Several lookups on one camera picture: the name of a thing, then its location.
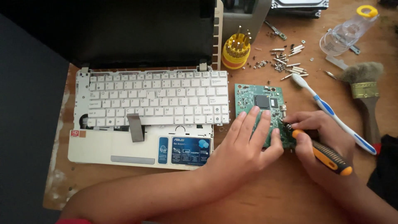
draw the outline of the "person's left hand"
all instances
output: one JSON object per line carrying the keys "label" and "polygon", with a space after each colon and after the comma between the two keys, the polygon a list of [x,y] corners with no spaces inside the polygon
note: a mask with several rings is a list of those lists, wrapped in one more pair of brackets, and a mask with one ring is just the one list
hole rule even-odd
{"label": "person's left hand", "polygon": [[225,191],[239,187],[253,174],[263,170],[283,154],[278,128],[272,131],[271,146],[262,151],[271,122],[269,110],[262,112],[260,122],[252,136],[259,111],[260,108],[254,106],[249,114],[241,112],[232,123],[223,142],[200,168],[206,170],[213,184],[224,186]]}

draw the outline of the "plastic bottle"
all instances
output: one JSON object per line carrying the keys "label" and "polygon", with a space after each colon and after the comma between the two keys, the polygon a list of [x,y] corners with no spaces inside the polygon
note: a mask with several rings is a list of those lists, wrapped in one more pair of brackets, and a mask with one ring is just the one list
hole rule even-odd
{"label": "plastic bottle", "polygon": [[319,45],[328,56],[340,55],[354,45],[375,23],[377,9],[373,6],[360,6],[357,14],[343,24],[337,25],[323,36]]}

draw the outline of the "white keyboard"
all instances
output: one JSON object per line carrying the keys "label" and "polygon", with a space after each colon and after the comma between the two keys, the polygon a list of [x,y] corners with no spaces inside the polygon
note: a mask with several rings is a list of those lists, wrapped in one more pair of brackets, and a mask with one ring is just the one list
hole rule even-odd
{"label": "white keyboard", "polygon": [[228,124],[226,71],[98,72],[90,79],[87,126]]}

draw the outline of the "circuit board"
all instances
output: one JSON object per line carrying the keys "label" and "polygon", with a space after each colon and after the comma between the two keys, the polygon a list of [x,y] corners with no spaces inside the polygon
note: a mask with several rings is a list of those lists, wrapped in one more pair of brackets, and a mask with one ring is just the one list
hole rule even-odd
{"label": "circuit board", "polygon": [[264,143],[264,147],[269,147],[271,143],[271,132],[274,128],[279,128],[283,148],[292,148],[296,140],[283,125],[281,119],[286,116],[286,105],[283,101],[282,88],[272,86],[256,86],[247,84],[235,84],[235,111],[238,116],[242,111],[248,113],[250,109],[257,105],[260,113],[256,118],[253,132],[257,128],[260,115],[263,110],[271,111],[271,123],[269,133]]}

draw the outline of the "orange screwdriver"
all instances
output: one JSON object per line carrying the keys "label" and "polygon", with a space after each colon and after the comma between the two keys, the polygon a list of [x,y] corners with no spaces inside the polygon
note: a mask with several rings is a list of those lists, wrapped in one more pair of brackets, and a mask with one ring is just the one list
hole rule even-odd
{"label": "orange screwdriver", "polygon": [[[285,127],[292,131],[292,126],[289,123],[283,122]],[[293,130],[292,136],[296,138],[298,134],[305,133],[303,130]],[[315,157],[321,161],[325,166],[331,169],[333,172],[341,175],[348,176],[352,173],[352,167],[348,165],[345,159],[340,156],[334,149],[323,145],[317,141],[312,141],[312,150],[314,151]]]}

